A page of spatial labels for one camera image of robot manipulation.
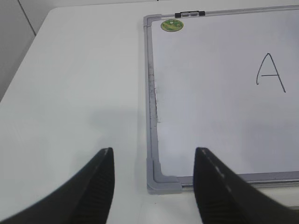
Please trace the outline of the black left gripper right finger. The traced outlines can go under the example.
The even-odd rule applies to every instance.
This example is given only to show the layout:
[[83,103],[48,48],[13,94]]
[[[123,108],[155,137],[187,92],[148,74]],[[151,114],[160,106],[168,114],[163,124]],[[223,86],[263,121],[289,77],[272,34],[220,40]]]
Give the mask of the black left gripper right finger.
[[264,195],[208,148],[195,151],[193,191],[204,224],[297,224],[299,214]]

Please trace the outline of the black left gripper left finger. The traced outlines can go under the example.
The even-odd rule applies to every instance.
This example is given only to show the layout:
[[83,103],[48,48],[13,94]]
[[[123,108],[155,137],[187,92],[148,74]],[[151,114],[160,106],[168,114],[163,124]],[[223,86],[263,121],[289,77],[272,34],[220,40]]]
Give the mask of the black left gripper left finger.
[[61,187],[3,224],[105,224],[114,196],[114,152],[101,149]]

